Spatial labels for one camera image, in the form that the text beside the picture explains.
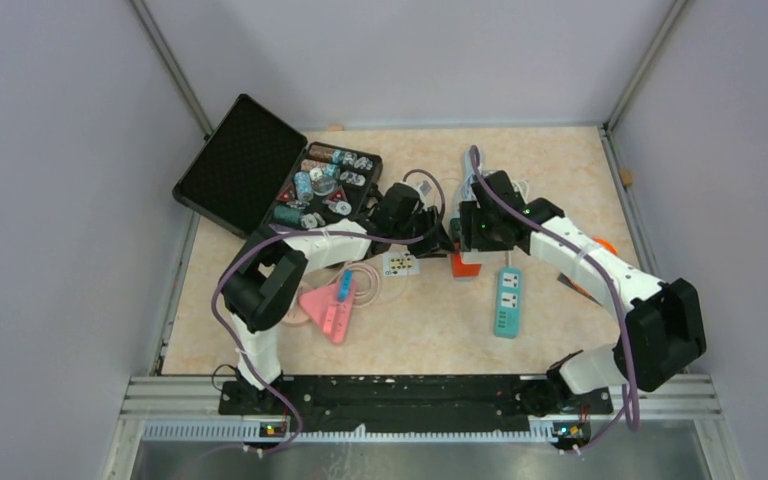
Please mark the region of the teal power strip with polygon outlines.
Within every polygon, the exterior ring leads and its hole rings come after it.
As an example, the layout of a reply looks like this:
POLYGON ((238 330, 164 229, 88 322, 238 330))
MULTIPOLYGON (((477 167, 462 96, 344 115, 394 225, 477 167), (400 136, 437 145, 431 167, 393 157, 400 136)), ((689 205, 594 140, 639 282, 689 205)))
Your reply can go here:
POLYGON ((520 269, 505 267, 497 276, 496 308, 493 334, 514 339, 520 330, 523 278, 520 269))

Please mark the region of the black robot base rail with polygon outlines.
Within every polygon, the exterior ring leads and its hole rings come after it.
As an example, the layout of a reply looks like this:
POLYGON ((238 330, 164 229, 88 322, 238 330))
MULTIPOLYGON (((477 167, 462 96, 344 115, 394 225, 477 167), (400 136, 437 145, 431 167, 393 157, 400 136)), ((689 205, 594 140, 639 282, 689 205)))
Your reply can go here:
POLYGON ((275 394, 241 380, 222 385, 226 416, 272 416, 305 433, 525 432, 533 417, 607 415, 606 388, 574 396, 551 390, 543 376, 521 375, 283 375, 275 394))

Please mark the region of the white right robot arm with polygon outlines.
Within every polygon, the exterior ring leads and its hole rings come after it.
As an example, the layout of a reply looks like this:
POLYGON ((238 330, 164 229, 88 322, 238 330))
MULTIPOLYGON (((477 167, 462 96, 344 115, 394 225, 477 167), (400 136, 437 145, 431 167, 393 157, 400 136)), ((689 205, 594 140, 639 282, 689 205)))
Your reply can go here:
POLYGON ((623 390, 624 412, 640 415, 639 395, 651 393, 706 351, 699 294, 687 280, 668 282, 636 269, 588 236, 551 201, 525 202, 508 174, 470 177, 474 198, 460 205, 468 246, 512 250, 555 267, 613 315, 615 344, 571 353, 552 364, 522 395, 534 416, 572 412, 588 393, 623 390))

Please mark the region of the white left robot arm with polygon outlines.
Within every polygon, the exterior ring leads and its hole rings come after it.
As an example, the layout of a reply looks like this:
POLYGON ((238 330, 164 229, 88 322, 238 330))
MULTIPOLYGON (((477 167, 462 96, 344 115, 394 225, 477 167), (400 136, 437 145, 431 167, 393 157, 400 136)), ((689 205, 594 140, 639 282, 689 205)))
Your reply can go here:
POLYGON ((257 413, 279 404, 282 374, 278 325, 296 301, 303 277, 337 264, 368 260, 393 245, 415 256, 447 250, 446 203, 427 201, 421 190, 397 182, 358 213, 311 230, 259 226, 220 277, 211 310, 239 355, 243 401, 257 413))

